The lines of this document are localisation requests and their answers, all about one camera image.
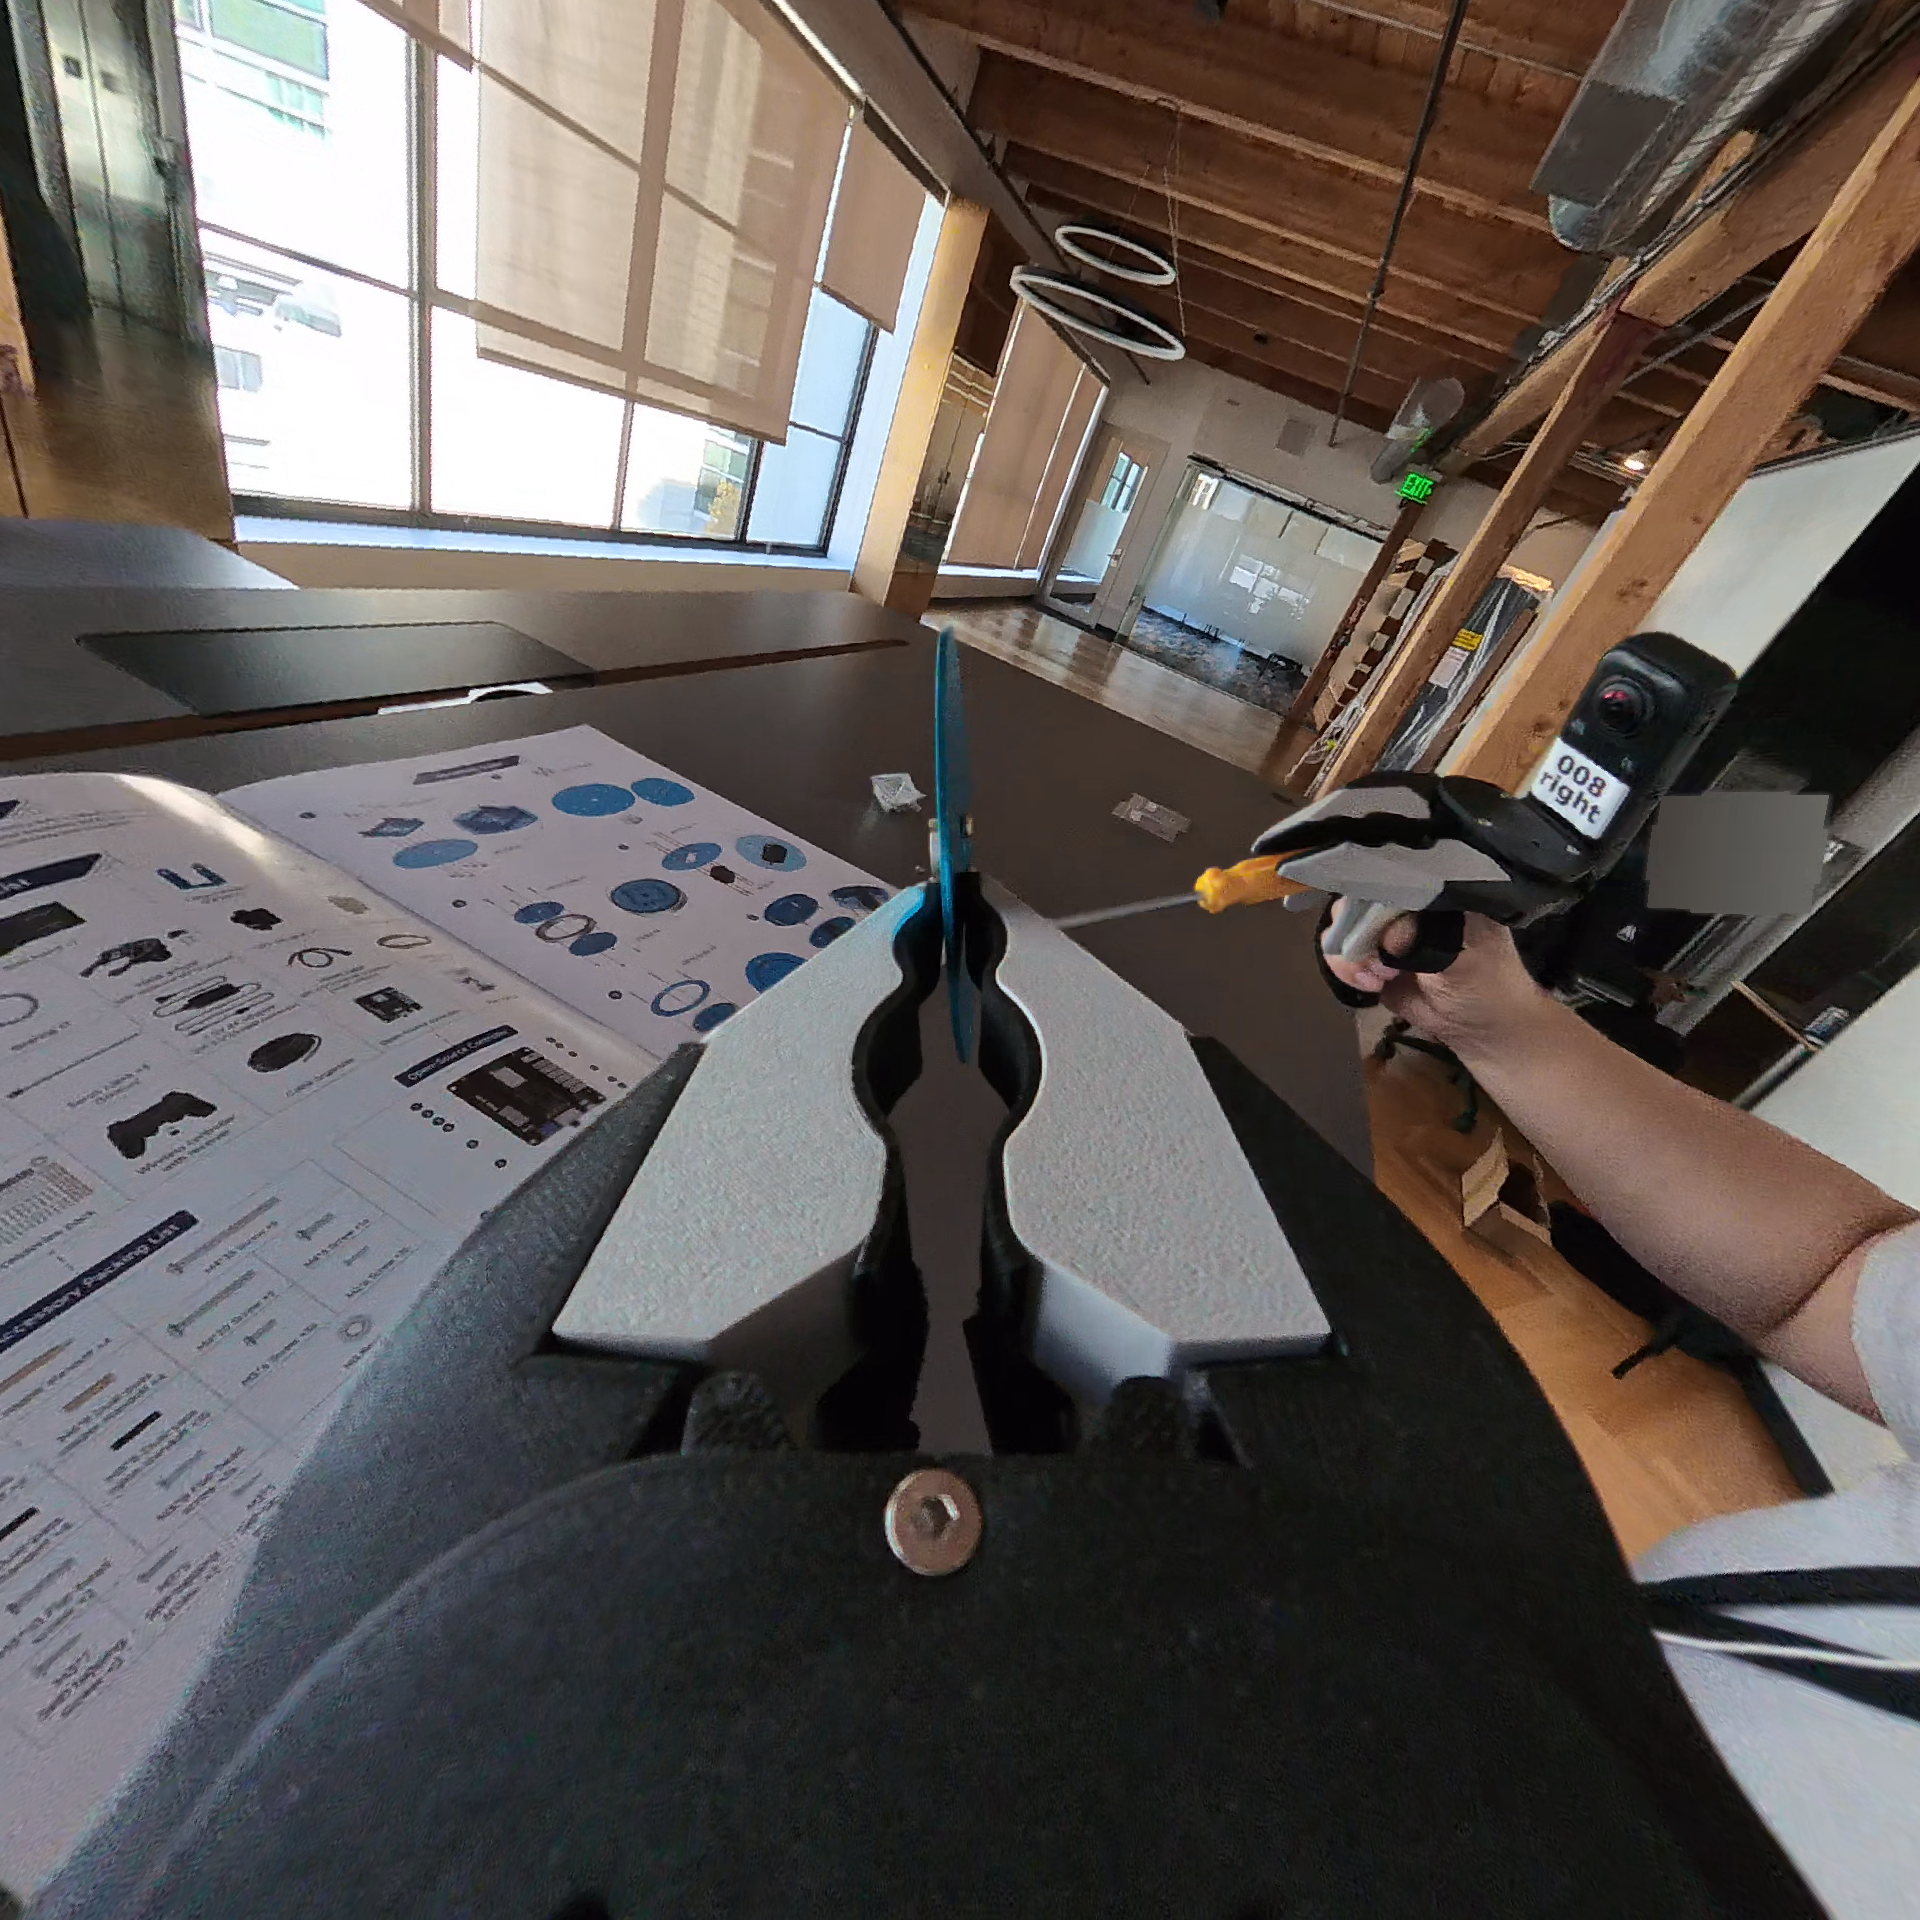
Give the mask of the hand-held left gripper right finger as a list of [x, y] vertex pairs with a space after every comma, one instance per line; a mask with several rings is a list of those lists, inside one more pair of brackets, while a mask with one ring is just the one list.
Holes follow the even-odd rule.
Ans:
[[1135, 1377], [1297, 1359], [1332, 1325], [1193, 1037], [997, 879], [967, 936], [1012, 1358], [1077, 1407]]

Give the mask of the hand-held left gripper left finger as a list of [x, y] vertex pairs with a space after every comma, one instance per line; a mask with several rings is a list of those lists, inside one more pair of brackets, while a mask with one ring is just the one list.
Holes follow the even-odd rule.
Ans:
[[752, 1374], [783, 1409], [912, 1409], [928, 1341], [893, 1110], [939, 897], [907, 887], [715, 1029], [560, 1310], [560, 1344]]

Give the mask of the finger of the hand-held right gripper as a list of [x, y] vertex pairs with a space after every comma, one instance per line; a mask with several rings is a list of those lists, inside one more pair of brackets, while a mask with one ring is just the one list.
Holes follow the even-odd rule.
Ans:
[[1298, 854], [1298, 879], [1348, 901], [1337, 911], [1480, 911], [1495, 920], [1527, 917], [1527, 884], [1491, 854]]
[[1368, 774], [1297, 806], [1267, 828], [1259, 857], [1303, 857], [1332, 846], [1415, 848], [1441, 842], [1495, 861], [1536, 861], [1538, 822], [1529, 806], [1498, 783], [1465, 774]]

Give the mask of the yellow handled screwdriver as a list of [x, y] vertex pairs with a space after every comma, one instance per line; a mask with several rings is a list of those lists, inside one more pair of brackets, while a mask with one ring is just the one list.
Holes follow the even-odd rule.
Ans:
[[1307, 894], [1313, 887], [1303, 879], [1292, 879], [1281, 870], [1281, 860], [1271, 854], [1248, 857], [1231, 869], [1202, 870], [1189, 890], [1176, 895], [1143, 897], [1137, 903], [1121, 903], [1106, 906], [1082, 910], [1058, 917], [1058, 930], [1082, 930], [1101, 924], [1131, 920], [1165, 910], [1196, 905], [1208, 913], [1221, 913], [1237, 905], [1269, 905]]

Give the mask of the small blue round plate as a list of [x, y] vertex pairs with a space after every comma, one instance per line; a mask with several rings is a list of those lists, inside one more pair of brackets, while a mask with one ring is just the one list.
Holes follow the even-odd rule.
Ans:
[[930, 887], [939, 901], [951, 1039], [957, 1061], [973, 1065], [978, 984], [969, 961], [969, 926], [976, 878], [964, 648], [953, 626], [939, 629], [935, 644]]

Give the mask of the person's right forearm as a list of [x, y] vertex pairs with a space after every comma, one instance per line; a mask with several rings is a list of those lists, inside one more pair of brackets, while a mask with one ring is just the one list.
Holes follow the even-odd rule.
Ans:
[[1856, 1346], [1868, 1262], [1915, 1212], [1585, 1023], [1464, 1061], [1658, 1280], [1815, 1391], [1887, 1422]]

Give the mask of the grey desk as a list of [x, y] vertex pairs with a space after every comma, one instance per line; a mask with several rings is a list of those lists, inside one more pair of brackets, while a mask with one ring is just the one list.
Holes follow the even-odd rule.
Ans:
[[[575, 689], [845, 655], [901, 644], [906, 614], [845, 586], [840, 567], [560, 559], [498, 551], [271, 546], [285, 581], [227, 543], [154, 522], [5, 518], [2, 758], [154, 744], [389, 705]], [[85, 632], [493, 618], [592, 670], [577, 682], [511, 682], [199, 718], [77, 644]]]
[[[1044, 917], [1122, 895], [1164, 894], [1209, 852], [1282, 812], [1269, 774], [1219, 758], [1127, 711], [1092, 703], [1018, 664], [967, 654], [976, 818], [989, 876]], [[72, 752], [5, 765], [35, 774], [276, 774], [500, 746], [514, 734], [604, 728], [671, 772], [721, 786], [858, 869], [915, 878], [916, 818], [856, 800], [869, 770], [930, 774], [924, 713], [930, 636], [852, 655], [804, 655], [693, 679], [563, 692], [508, 709], [412, 711], [279, 730]], [[1164, 842], [1114, 818], [1131, 792], [1192, 818]], [[1165, 911], [1088, 932], [1088, 950], [1143, 997], [1245, 1061], [1221, 1097], [1255, 1073], [1298, 1117], [1281, 1128], [1281, 1198], [1354, 1201], [1375, 1188], [1370, 1113], [1348, 1020], [1313, 977], [1307, 920], [1264, 906], [1228, 920]], [[1259, 1708], [1331, 1689], [1317, 1663], [1259, 1661], [1253, 1623], [1225, 1650], [1233, 1593], [1200, 1582], [1253, 1570], [1305, 1543], [1281, 1494], [1240, 1462], [1143, 1454], [955, 1455], [978, 1490], [985, 1536], [971, 1567], [912, 1574], [881, 1543], [881, 1509], [919, 1468], [906, 1454], [675, 1452], [693, 1391], [687, 1369], [575, 1353], [546, 1320], [587, 1258], [617, 1198], [698, 1061], [664, 1056], [604, 1117], [577, 1133], [519, 1198], [500, 1204], [472, 1254], [392, 1335], [376, 1383], [349, 1389], [313, 1465], [341, 1485], [344, 1554], [380, 1582], [376, 1624], [405, 1626], [397, 1682], [428, 1713], [426, 1757], [347, 1698], [347, 1634], [328, 1626], [317, 1708], [295, 1693], [316, 1734], [321, 1809], [281, 1799], [233, 1809], [227, 1893], [195, 1909], [268, 1911], [251, 1885], [285, 1856], [301, 1913], [564, 1911], [595, 1896], [613, 1913], [1281, 1913], [1285, 1822], [1305, 1788], [1261, 1767]], [[514, 1358], [484, 1374], [452, 1359], [493, 1295], [525, 1297]], [[586, 1479], [503, 1462], [521, 1406], [571, 1423]], [[395, 1509], [409, 1541], [400, 1584], [359, 1574], [376, 1498], [407, 1484], [395, 1449], [431, 1449], [447, 1497]], [[540, 1864], [540, 1893], [508, 1894], [473, 1864], [466, 1882], [426, 1879], [431, 1817], [472, 1815], [489, 1833], [595, 1817], [610, 1863]]]

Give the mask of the person's right hand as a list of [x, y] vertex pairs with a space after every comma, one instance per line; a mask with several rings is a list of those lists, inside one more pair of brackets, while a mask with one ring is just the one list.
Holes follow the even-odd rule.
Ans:
[[1519, 1050], [1576, 1021], [1570, 1007], [1527, 973], [1499, 924], [1465, 917], [1460, 953], [1447, 968], [1407, 972], [1394, 959], [1415, 948], [1419, 927], [1418, 913], [1394, 917], [1368, 957], [1343, 954], [1332, 930], [1321, 935], [1320, 948], [1343, 988], [1375, 997], [1389, 1017], [1464, 1061]]

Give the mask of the white panel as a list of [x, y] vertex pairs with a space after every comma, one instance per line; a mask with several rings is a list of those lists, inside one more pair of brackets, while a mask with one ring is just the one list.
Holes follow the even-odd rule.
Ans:
[[1915, 434], [1745, 484], [1642, 632], [1736, 696], [1672, 794], [1821, 797], [1828, 824], [1915, 730]]

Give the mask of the wooden pillar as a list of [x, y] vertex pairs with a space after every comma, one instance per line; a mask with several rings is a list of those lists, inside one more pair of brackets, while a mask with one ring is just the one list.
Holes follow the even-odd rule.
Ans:
[[1909, 84], [1595, 559], [1460, 730], [1451, 772], [1523, 790], [1595, 662], [1647, 629], [1677, 568], [1915, 240], [1919, 84]]
[[1313, 781], [1313, 797], [1321, 800], [1377, 767], [1383, 746], [1418, 701], [1433, 664], [1474, 612], [1489, 582], [1524, 536], [1553, 484], [1577, 454], [1593, 421], [1632, 375], [1656, 334], [1653, 321], [1625, 310], [1623, 297], [1610, 301], [1600, 313], [1569, 384], [1554, 398], [1540, 429], [1506, 478], [1492, 509], [1460, 548], [1423, 618], [1408, 630], [1399, 650], [1388, 658], [1378, 686], [1355, 709], [1337, 752], [1329, 757]]

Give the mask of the printed instruction booklet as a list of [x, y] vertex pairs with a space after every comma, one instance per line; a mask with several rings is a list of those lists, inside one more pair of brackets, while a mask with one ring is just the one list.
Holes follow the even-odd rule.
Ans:
[[154, 1749], [447, 1258], [891, 887], [587, 726], [5, 778], [5, 1882]]

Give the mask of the light wooden column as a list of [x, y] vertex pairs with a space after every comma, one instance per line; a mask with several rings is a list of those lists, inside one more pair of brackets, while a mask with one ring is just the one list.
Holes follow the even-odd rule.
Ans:
[[906, 356], [897, 412], [852, 567], [852, 591], [915, 618], [928, 610], [938, 561], [907, 556], [907, 518], [932, 444], [949, 362], [987, 224], [989, 209], [971, 198], [949, 198], [944, 206], [919, 321]]

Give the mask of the white shirt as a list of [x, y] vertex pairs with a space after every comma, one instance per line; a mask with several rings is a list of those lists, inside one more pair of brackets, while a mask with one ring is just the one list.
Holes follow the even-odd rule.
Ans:
[[1828, 1916], [1919, 1916], [1915, 1226], [1869, 1256], [1856, 1346], [1905, 1461], [1673, 1534], [1640, 1561], [1673, 1674]]

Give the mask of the window with roller blinds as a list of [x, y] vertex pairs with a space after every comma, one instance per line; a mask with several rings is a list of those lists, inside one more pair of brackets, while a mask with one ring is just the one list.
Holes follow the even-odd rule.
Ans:
[[831, 553], [938, 198], [793, 5], [173, 28], [242, 503]]

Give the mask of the silver air duct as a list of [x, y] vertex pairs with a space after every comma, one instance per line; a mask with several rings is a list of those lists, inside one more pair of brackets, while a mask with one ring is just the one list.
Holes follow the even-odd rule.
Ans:
[[1866, 1], [1632, 1], [1548, 145], [1533, 191], [1577, 253], [1642, 248], [1721, 144]]

